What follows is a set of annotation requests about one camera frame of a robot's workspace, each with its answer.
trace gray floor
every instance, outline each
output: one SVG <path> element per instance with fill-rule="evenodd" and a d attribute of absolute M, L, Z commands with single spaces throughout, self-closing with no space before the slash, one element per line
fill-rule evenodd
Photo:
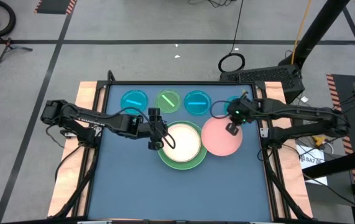
<path fill-rule="evenodd" d="M 19 40 L 57 40 L 65 16 L 34 14 L 31 0 L 7 0 L 17 14 L 9 35 Z M 325 0 L 313 1 L 305 29 Z M 294 40 L 307 1 L 245 0 L 237 38 Z M 348 6 L 355 23 L 355 4 Z M 78 0 L 66 40 L 232 39 L 239 2 L 213 9 L 186 0 Z M 0 18 L 5 17 L 0 10 Z M 323 40 L 355 40 L 340 15 Z M 0 198 L 46 75 L 54 45 L 30 45 L 33 52 L 15 51 L 0 64 Z M 237 45 L 246 69 L 276 65 L 291 45 Z M 219 59 L 231 45 L 137 44 L 63 45 L 45 100 L 74 101 L 79 82 L 104 80 L 111 69 L 118 80 L 217 80 Z M 226 61 L 234 69 L 238 61 Z M 331 106 L 325 74 L 355 75 L 355 45 L 319 45 L 303 70 L 304 95 L 313 106 Z M 62 150 L 44 133 L 38 120 L 30 139 L 3 221 L 45 218 L 53 190 L 53 175 Z M 343 154 L 341 142 L 335 151 Z M 320 220 L 351 222 L 347 208 L 311 202 Z"/>

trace green bowl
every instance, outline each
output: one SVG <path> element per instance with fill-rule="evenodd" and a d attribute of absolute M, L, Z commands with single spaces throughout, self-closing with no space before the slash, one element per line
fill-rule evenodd
<path fill-rule="evenodd" d="M 190 125 L 198 132 L 199 136 L 201 136 L 201 128 L 198 127 L 194 123 L 191 123 L 189 121 L 176 121 L 176 122 L 170 123 L 169 127 L 174 124 Z M 197 165 L 199 165 L 203 161 L 207 152 L 208 151 L 206 150 L 206 148 L 203 146 L 203 144 L 201 142 L 200 151 L 199 151 L 198 155 L 196 155 L 192 160 L 190 160 L 188 162 L 176 162 L 176 161 L 171 160 L 169 157 L 167 157 L 163 149 L 158 150 L 158 154 L 159 154 L 161 160 L 164 163 L 166 163 L 166 165 L 170 166 L 173 169 L 177 169 L 177 170 L 188 170 L 188 169 L 192 169 L 192 168 L 196 167 Z"/>

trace black pole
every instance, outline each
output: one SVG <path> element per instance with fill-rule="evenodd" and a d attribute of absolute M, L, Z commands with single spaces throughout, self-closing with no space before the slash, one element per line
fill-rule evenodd
<path fill-rule="evenodd" d="M 338 18 L 340 12 L 346 7 L 350 0 L 328 0 L 314 19 L 310 28 L 296 47 L 294 63 L 303 67 L 304 61 L 313 50 L 315 45 L 321 40 L 332 23 Z M 292 54 L 283 59 L 278 65 L 290 65 Z"/>
<path fill-rule="evenodd" d="M 348 154 L 347 156 L 342 156 L 331 161 L 325 161 L 315 166 L 307 167 L 302 171 L 305 175 L 316 179 L 352 169 L 355 169 L 355 152 Z"/>

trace white sticker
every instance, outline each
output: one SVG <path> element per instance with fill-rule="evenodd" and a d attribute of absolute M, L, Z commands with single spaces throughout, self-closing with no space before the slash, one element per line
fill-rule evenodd
<path fill-rule="evenodd" d="M 318 149 L 312 150 L 313 148 L 301 146 L 301 145 L 296 145 L 296 148 L 297 148 L 297 152 L 300 155 L 308 152 L 308 153 L 300 156 L 300 165 L 302 165 L 302 169 L 323 163 L 325 161 L 323 151 L 320 151 Z M 320 177 L 315 180 L 318 180 L 319 182 L 321 182 L 325 185 L 328 185 L 328 179 L 326 177 Z M 319 183 L 315 182 L 314 180 L 306 180 L 306 182 L 312 183 L 312 184 L 319 184 Z"/>
<path fill-rule="evenodd" d="M 305 97 L 305 96 L 303 96 L 300 100 L 301 100 L 303 103 L 307 103 L 308 98 L 307 98 L 307 97 Z"/>

